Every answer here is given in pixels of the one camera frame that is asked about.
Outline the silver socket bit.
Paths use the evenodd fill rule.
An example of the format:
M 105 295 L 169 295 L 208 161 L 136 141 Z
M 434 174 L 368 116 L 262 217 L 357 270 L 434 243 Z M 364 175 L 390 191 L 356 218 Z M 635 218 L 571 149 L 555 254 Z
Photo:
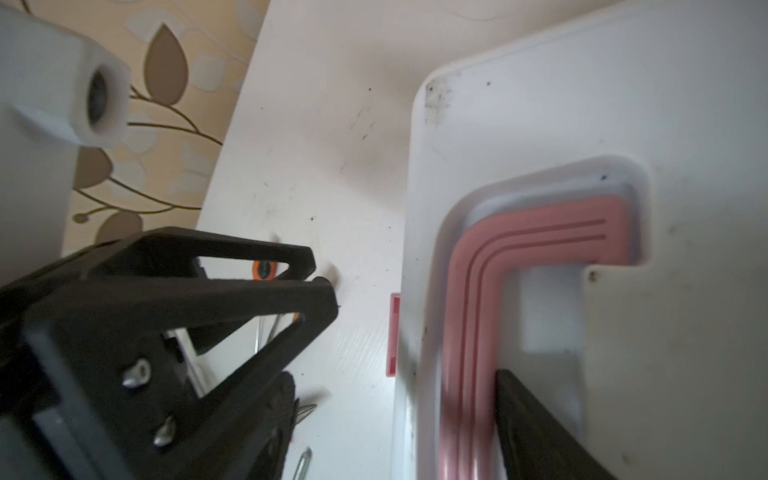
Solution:
M 305 480 L 309 471 L 310 463 L 313 457 L 312 450 L 307 447 L 300 455 L 296 470 L 292 477 L 293 480 Z

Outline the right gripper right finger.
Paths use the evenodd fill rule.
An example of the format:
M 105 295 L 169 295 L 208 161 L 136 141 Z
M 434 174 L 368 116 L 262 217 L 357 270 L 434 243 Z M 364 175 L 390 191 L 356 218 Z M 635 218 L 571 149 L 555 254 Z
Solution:
M 615 479 L 509 370 L 495 374 L 494 407 L 508 479 Z

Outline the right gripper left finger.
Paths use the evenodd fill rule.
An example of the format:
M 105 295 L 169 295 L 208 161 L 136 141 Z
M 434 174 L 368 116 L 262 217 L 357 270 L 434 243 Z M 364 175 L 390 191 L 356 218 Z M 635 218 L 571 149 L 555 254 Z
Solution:
M 1 289 L 5 479 L 278 479 L 289 364 L 338 314 L 311 249 L 162 228 Z

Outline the white blue plastic toolbox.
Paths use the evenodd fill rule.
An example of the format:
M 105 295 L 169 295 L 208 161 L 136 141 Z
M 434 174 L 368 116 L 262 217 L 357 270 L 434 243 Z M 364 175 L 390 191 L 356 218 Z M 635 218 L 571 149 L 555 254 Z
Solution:
M 506 475 L 511 371 L 616 479 L 767 475 L 767 5 L 626 1 L 413 102 L 390 475 Z

